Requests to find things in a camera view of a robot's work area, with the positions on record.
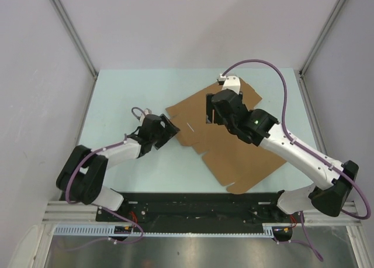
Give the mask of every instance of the light blue table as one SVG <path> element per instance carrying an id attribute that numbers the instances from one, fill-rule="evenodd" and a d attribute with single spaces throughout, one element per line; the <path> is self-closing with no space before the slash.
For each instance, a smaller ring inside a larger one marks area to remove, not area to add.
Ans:
<path id="1" fill-rule="evenodd" d="M 224 69 L 196 70 L 102 70 L 93 92 L 80 143 L 99 148 L 118 142 L 131 133 L 138 121 L 133 106 L 150 108 L 155 114 L 214 83 Z M 281 70 L 288 85 L 288 129 L 312 147 L 313 139 L 306 111 L 291 68 Z M 233 70 L 263 98 L 257 105 L 281 118 L 282 83 L 270 68 Z M 128 160 L 106 173 L 104 184 L 123 192 L 207 192 L 222 193 L 221 186 L 191 147 L 173 138 L 160 150 L 137 160 Z M 289 163 L 284 164 L 249 192 L 294 190 L 311 180 Z"/>

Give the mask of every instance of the cable clip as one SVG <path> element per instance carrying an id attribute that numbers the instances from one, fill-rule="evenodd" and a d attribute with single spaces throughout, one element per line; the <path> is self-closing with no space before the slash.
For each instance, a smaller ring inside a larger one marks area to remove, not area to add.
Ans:
<path id="1" fill-rule="evenodd" d="M 217 81 L 219 84 L 223 84 L 226 80 L 226 76 L 220 74 L 219 77 L 217 78 Z"/>
<path id="2" fill-rule="evenodd" d="M 294 137 L 291 141 L 291 144 L 293 145 L 297 141 L 297 137 Z"/>

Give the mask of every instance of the white wall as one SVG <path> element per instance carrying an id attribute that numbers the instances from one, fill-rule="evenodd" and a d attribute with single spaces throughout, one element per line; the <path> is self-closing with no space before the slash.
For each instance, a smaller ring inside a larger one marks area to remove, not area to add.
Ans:
<path id="1" fill-rule="evenodd" d="M 306 74 L 329 154 L 353 160 L 374 209 L 374 0 L 349 0 Z M 363 208 L 358 194 L 356 203 Z M 374 240 L 374 218 L 363 222 Z"/>
<path id="2" fill-rule="evenodd" d="M 49 0 L 0 0 L 0 267 L 41 221 L 93 84 Z"/>
<path id="3" fill-rule="evenodd" d="M 336 0 L 63 0 L 99 68 L 299 69 Z"/>

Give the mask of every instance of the metal floor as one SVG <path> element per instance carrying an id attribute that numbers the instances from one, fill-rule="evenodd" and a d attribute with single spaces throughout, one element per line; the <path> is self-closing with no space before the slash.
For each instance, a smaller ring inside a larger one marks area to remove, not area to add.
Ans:
<path id="1" fill-rule="evenodd" d="M 45 268 L 358 267 L 344 226 L 312 227 L 308 232 L 323 263 L 309 248 L 276 245 L 271 239 L 148 237 L 132 245 L 102 241 L 65 252 L 54 244 L 73 248 L 94 238 L 55 236 Z M 301 228 L 296 228 L 293 239 L 305 240 Z"/>

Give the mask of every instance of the brown cardboard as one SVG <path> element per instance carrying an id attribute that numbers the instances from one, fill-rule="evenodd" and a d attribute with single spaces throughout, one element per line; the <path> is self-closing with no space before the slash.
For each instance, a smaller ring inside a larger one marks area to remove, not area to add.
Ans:
<path id="1" fill-rule="evenodd" d="M 262 99 L 242 79 L 243 103 L 253 109 Z M 285 163 L 279 156 L 231 135 L 224 126 L 206 124 L 206 94 L 222 89 L 213 84 L 180 103 L 168 107 L 171 122 L 181 131 L 176 138 L 182 146 L 204 153 L 203 161 L 219 183 L 233 194 L 242 194 Z"/>

